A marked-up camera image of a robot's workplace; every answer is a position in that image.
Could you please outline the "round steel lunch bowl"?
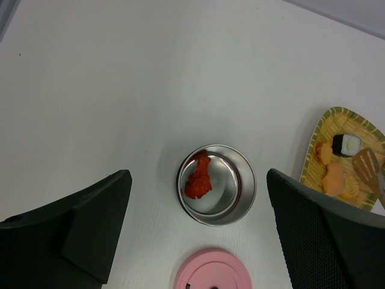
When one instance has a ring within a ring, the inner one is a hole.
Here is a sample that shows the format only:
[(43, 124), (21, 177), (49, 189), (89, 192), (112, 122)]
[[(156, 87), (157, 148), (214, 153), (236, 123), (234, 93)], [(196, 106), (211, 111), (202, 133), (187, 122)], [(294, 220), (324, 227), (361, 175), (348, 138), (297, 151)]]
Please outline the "round steel lunch bowl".
[[(207, 156), (212, 189), (201, 198), (185, 193), (188, 178)], [(176, 175), (176, 196), (190, 218), (207, 226), (226, 226), (242, 219), (256, 197), (256, 175), (249, 160), (239, 150), (224, 144), (200, 147), (181, 162)]]

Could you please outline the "red fried chicken toy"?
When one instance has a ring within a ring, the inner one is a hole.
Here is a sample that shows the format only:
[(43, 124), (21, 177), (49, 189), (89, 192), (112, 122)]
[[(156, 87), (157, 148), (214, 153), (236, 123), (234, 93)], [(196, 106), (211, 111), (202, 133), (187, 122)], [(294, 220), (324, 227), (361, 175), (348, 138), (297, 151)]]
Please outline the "red fried chicken toy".
[(201, 151), (196, 156), (197, 167), (189, 175), (185, 183), (185, 194), (190, 199), (201, 199), (205, 194), (212, 190), (212, 184), (208, 167), (211, 158), (206, 151)]

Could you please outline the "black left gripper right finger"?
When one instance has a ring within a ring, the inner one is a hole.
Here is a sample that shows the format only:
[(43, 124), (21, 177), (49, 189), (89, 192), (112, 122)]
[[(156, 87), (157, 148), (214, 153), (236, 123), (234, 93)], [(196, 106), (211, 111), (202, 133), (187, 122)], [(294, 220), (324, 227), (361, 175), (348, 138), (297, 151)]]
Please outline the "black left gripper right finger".
[(384, 216), (276, 169), (266, 184), (293, 288), (384, 288)]

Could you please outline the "sushi roll toy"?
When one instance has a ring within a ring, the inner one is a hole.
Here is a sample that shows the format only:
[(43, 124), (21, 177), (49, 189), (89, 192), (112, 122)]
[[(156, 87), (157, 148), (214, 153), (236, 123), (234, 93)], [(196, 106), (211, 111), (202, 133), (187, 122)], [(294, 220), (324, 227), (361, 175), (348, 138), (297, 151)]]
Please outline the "sushi roll toy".
[(332, 150), (339, 157), (353, 157), (361, 150), (361, 138), (351, 134), (335, 135)]

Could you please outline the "orange flower-shaped food toy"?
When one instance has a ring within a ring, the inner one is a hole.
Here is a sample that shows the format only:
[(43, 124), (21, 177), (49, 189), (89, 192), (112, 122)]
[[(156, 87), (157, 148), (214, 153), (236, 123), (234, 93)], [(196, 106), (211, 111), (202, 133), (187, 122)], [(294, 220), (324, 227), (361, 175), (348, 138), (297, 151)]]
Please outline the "orange flower-shaped food toy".
[(319, 142), (315, 148), (316, 156), (318, 161), (327, 166), (331, 163), (333, 158), (333, 150), (330, 143)]

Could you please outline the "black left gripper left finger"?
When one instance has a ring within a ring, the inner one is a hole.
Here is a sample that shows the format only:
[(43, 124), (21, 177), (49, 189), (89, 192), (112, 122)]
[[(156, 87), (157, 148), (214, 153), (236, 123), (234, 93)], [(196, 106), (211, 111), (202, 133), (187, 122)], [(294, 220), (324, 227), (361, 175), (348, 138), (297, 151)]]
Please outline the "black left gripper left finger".
[(114, 261), (132, 177), (119, 170), (1, 222), (1, 288), (101, 288)]

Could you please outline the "salmon-coloured fish food toy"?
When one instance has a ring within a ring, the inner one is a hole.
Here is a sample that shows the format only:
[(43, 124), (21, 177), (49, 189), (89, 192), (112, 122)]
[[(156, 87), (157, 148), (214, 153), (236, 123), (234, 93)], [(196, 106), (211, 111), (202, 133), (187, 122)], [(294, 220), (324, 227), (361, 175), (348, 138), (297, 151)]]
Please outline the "salmon-coloured fish food toy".
[(345, 189), (345, 178), (343, 168), (339, 163), (327, 165), (327, 173), (321, 180), (324, 192), (327, 196), (336, 197)]

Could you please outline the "round yellow waffle toy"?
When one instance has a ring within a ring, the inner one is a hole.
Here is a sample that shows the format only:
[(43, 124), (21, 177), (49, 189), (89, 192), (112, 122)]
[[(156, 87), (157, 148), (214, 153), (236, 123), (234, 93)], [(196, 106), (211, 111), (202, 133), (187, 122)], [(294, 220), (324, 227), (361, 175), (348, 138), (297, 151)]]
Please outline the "round yellow waffle toy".
[(350, 200), (358, 196), (360, 187), (355, 178), (351, 175), (344, 174), (345, 188), (340, 197)]

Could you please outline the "pink round lid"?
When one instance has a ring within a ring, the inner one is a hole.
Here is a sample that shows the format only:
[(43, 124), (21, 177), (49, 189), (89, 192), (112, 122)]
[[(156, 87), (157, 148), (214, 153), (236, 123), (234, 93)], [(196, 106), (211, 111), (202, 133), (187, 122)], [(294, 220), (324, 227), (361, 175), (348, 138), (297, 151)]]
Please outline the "pink round lid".
[(179, 267), (174, 288), (253, 288), (245, 265), (230, 252), (206, 248), (190, 255)]

